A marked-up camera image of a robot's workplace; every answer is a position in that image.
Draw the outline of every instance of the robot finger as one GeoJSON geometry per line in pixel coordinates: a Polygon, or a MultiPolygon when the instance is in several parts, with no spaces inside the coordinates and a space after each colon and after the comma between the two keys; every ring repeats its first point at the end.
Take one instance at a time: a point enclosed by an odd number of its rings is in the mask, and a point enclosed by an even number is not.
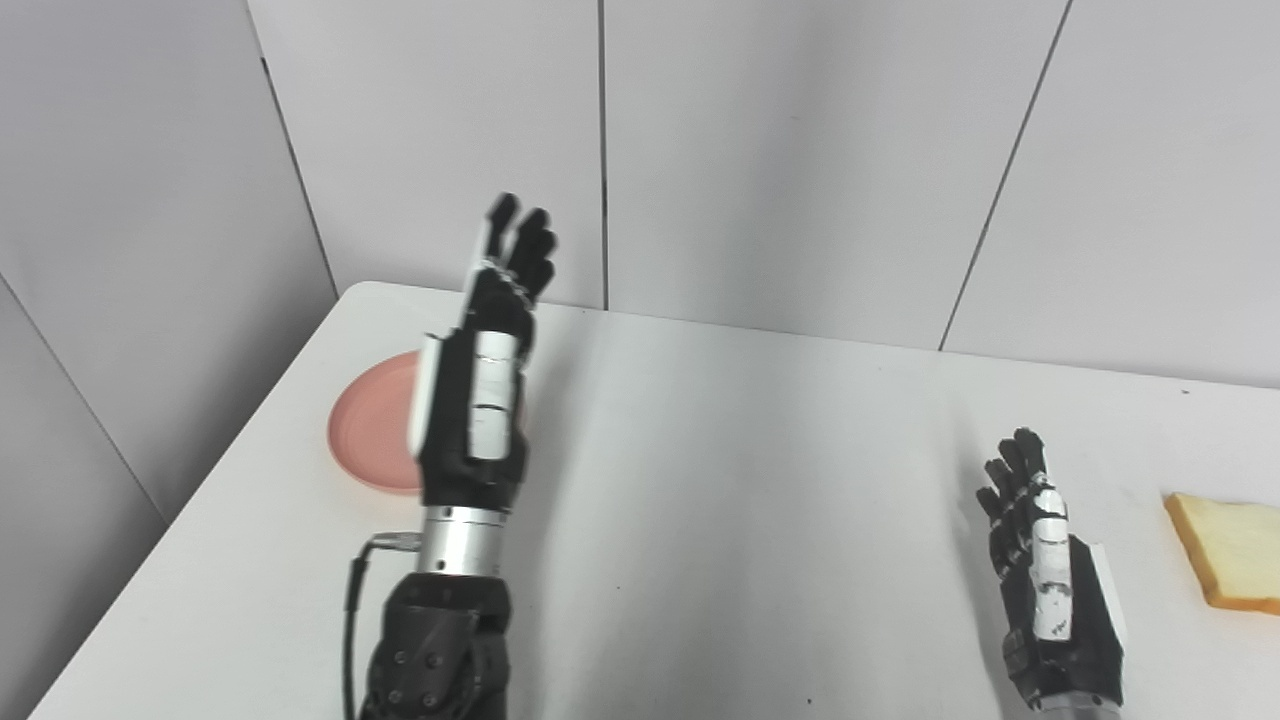
{"type": "Polygon", "coordinates": [[[995,523],[1005,511],[1004,503],[1000,501],[1000,495],[996,493],[996,488],[984,487],[977,492],[978,505],[987,514],[987,519],[995,523]]]}
{"type": "Polygon", "coordinates": [[[520,225],[516,243],[512,246],[511,256],[507,258],[507,270],[521,284],[526,284],[529,273],[556,250],[556,233],[547,229],[548,222],[550,219],[547,210],[539,208],[520,225]]]}
{"type": "Polygon", "coordinates": [[[538,296],[540,296],[543,291],[547,290],[547,286],[550,284],[552,278],[554,277],[556,277],[556,265],[553,265],[550,260],[544,259],[540,260],[536,265],[534,265],[534,269],[529,274],[529,278],[524,281],[525,296],[529,297],[529,301],[538,302],[538,296]]]}
{"type": "Polygon", "coordinates": [[[507,225],[511,224],[511,220],[516,218],[516,213],[518,211],[520,200],[509,192],[503,192],[498,196],[498,201],[493,204],[493,208],[489,209],[489,214],[485,215],[488,228],[481,236],[481,240],[484,242],[484,256],[489,261],[502,261],[502,237],[507,233],[507,225]]]}
{"type": "Polygon", "coordinates": [[[1005,438],[1000,441],[1000,456],[1014,471],[1014,495],[1018,495],[1030,484],[1030,474],[1027,471],[1027,459],[1023,457],[1023,450],[1014,439],[1005,438]]]}
{"type": "Polygon", "coordinates": [[[1014,433],[1014,442],[1018,443],[1018,450],[1021,451],[1023,459],[1027,461],[1027,474],[1032,484],[1047,484],[1048,470],[1044,466],[1044,441],[1032,432],[1030,428],[1018,428],[1014,433]]]}
{"type": "Polygon", "coordinates": [[[463,300],[458,327],[466,324],[467,315],[475,310],[477,300],[484,292],[494,282],[500,282],[493,266],[502,261],[502,237],[517,211],[520,211],[520,200],[515,195],[504,192],[498,196],[497,202],[480,223],[480,234],[476,237],[475,250],[471,252],[471,265],[467,268],[467,277],[462,287],[463,300]]]}
{"type": "Polygon", "coordinates": [[[1014,503],[1014,495],[1016,492],[1016,483],[1014,479],[1014,471],[1009,469],[1009,465],[998,457],[996,460],[988,460],[983,466],[987,470],[987,477],[991,478],[992,484],[1000,491],[1000,502],[1007,509],[1014,503]]]}

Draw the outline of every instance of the robotic wrist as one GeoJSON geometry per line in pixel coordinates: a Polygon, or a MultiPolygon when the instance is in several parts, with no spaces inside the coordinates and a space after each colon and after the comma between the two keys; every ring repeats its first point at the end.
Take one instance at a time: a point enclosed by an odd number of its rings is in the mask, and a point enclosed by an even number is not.
{"type": "Polygon", "coordinates": [[[428,505],[425,510],[419,573],[498,577],[506,512],[451,505],[428,505]]]}
{"type": "Polygon", "coordinates": [[[1066,692],[1037,701],[1043,720],[1120,720],[1120,706],[1094,693],[1066,692]]]}

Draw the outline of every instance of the robotic hand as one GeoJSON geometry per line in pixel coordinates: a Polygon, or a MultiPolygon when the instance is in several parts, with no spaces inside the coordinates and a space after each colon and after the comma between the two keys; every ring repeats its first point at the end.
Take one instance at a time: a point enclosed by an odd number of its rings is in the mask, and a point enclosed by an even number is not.
{"type": "MultiPolygon", "coordinates": [[[[417,570],[387,600],[361,720],[506,717],[511,598],[498,557],[525,474],[522,368],[556,247],[543,209],[504,241],[518,208],[513,195],[498,199],[458,327],[422,341],[407,439],[422,470],[425,523],[417,570]]],[[[348,596],[348,614],[353,606],[348,596]]]]}
{"type": "Polygon", "coordinates": [[[1004,656],[1027,705],[1055,720],[1116,720],[1124,702],[1119,602],[1101,548],[1068,532],[1066,505],[1027,428],[987,462],[978,491],[1009,616],[1004,656]]]}

